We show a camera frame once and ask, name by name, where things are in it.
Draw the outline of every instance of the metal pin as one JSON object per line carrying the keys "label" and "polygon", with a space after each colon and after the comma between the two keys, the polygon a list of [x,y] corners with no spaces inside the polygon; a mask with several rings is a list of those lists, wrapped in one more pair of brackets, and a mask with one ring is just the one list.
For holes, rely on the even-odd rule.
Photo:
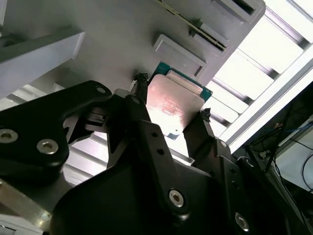
{"label": "metal pin", "polygon": [[235,214],[235,221],[242,230],[244,230],[245,232],[249,232],[248,222],[241,214]]}

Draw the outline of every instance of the bolt head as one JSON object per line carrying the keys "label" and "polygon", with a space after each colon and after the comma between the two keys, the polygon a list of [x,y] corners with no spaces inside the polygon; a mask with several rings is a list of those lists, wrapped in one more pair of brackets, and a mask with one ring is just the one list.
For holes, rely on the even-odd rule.
{"label": "bolt head", "polygon": [[184,197],[177,190],[171,190],[169,193],[169,198],[176,207],[182,207],[184,205]]}
{"label": "bolt head", "polygon": [[43,139],[38,142],[37,149],[39,152],[43,154],[51,155],[51,154],[55,154],[58,151],[59,146],[57,142],[54,140]]}
{"label": "bolt head", "polygon": [[19,135],[11,129],[0,130],[0,143],[12,143],[18,139]]}

